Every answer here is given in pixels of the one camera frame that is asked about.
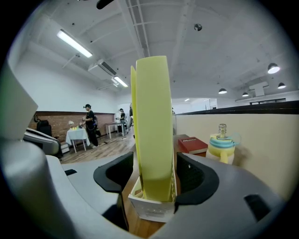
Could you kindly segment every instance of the air conditioner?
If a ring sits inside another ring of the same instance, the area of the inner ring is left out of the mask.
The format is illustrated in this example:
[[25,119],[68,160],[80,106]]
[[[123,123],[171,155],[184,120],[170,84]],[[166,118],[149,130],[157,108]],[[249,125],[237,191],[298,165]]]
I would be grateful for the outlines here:
[[90,65],[88,72],[101,80],[108,80],[116,75],[116,72],[103,59]]

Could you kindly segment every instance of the transparent bottle spout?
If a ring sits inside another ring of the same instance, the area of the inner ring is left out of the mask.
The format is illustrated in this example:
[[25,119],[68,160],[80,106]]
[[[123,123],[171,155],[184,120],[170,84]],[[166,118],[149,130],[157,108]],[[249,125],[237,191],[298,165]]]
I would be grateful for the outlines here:
[[219,124],[219,138],[225,139],[226,136],[226,124]]

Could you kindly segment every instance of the wooden desk surface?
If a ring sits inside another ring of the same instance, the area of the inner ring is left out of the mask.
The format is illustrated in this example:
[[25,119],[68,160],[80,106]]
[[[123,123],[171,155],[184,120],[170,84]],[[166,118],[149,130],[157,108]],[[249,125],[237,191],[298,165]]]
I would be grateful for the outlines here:
[[[174,167],[175,170],[177,169],[177,152],[180,152],[180,149],[178,147],[178,139],[188,138],[188,135],[181,134],[181,135],[174,135],[173,136],[173,152],[174,152]],[[134,152],[134,165],[133,165],[133,173],[127,182],[126,187],[122,191],[122,198],[124,201],[124,207],[125,212],[129,224],[129,232],[142,237],[142,238],[148,238],[152,234],[154,234],[156,231],[158,231],[164,223],[162,222],[153,222],[148,220],[140,219],[132,206],[130,200],[128,199],[128,195],[130,194],[131,190],[133,189],[134,184],[137,181],[137,178],[139,176],[139,169],[138,169],[138,161],[137,161],[137,155],[136,155],[136,147],[135,145],[132,147],[130,151]],[[206,156],[206,153],[198,154],[199,156]],[[177,180],[177,191],[178,195],[180,194],[180,183],[179,179],[176,175]]]

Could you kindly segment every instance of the brick wall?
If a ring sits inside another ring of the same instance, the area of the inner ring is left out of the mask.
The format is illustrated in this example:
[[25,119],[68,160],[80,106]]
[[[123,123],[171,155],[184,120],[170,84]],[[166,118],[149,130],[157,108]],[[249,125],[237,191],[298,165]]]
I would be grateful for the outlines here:
[[[37,111],[40,120],[47,120],[52,126],[52,136],[59,137],[60,142],[65,142],[66,132],[70,129],[69,121],[74,122],[74,127],[82,122],[82,118],[86,116],[83,112],[41,112]],[[106,123],[114,122],[114,114],[95,113],[98,118],[98,127],[102,135],[106,134]],[[36,129],[36,123],[33,118],[28,126]]]

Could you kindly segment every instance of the table leg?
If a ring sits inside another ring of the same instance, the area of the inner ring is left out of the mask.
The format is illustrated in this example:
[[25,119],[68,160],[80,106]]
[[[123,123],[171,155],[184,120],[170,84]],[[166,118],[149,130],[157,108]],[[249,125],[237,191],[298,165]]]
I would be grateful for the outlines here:
[[84,150],[86,151],[84,140],[82,140],[82,141],[83,141]]
[[121,124],[121,129],[122,129],[122,136],[125,136],[125,132],[124,132],[125,127],[123,126],[123,124]]
[[73,147],[74,147],[75,153],[77,153],[77,151],[76,151],[76,146],[75,146],[75,143],[74,143],[74,140],[73,140]]
[[111,139],[110,125],[108,126],[108,130],[109,130],[109,137]]

